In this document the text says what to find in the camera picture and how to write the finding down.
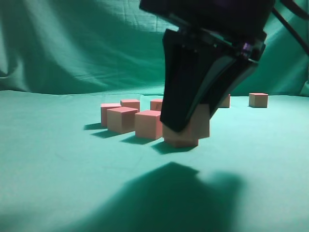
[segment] green table surface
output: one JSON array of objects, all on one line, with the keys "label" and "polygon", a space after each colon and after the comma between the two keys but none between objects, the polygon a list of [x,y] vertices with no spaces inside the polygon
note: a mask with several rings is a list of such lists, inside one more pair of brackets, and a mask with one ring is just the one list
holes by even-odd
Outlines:
[{"label": "green table surface", "polygon": [[309,231],[309,98],[232,97],[193,149],[100,127],[158,97],[0,91],[0,231]]}]

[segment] pink cube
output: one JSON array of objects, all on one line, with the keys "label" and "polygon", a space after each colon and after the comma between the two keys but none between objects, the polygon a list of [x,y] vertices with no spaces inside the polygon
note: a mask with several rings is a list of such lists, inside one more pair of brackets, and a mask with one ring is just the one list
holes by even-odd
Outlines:
[{"label": "pink cube", "polygon": [[146,110],[135,114],[135,136],[147,139],[162,137],[162,122],[160,111]]},{"label": "pink cube", "polygon": [[121,106],[138,109],[140,111],[140,101],[137,99],[125,99],[120,101]]},{"label": "pink cube", "polygon": [[254,108],[267,108],[268,94],[266,93],[250,93],[249,106]]},{"label": "pink cube", "polygon": [[210,111],[207,104],[199,104],[193,112],[186,128],[174,132],[163,125],[163,137],[172,141],[196,141],[210,136]]},{"label": "pink cube", "polygon": [[195,140],[170,140],[170,139],[164,139],[164,142],[170,144],[174,148],[198,146],[198,139],[195,139]]},{"label": "pink cube", "polygon": [[229,94],[220,105],[220,108],[230,108],[230,107],[231,107],[231,94]]},{"label": "pink cube", "polygon": [[153,99],[150,101],[150,110],[158,110],[161,111],[162,109],[162,99]]},{"label": "pink cube", "polygon": [[137,109],[120,107],[107,110],[107,128],[120,134],[134,131]]},{"label": "pink cube", "polygon": [[121,107],[119,103],[104,103],[101,104],[101,125],[107,127],[107,110]]}]

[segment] green cloth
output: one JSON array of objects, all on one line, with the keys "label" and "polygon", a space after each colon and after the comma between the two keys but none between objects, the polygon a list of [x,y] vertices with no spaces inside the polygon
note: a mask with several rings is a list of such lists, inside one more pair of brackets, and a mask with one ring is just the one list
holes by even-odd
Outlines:
[{"label": "green cloth", "polygon": [[[296,3],[308,8],[307,0]],[[0,0],[0,89],[162,94],[162,37],[174,27],[138,6],[139,0]],[[308,42],[308,23],[280,4],[278,10]],[[259,69],[233,94],[309,96],[305,52],[273,16],[265,31]]]},{"label": "green cloth", "polygon": [[100,127],[160,97],[0,91],[0,231],[309,231],[309,98],[232,97],[193,149]]}]

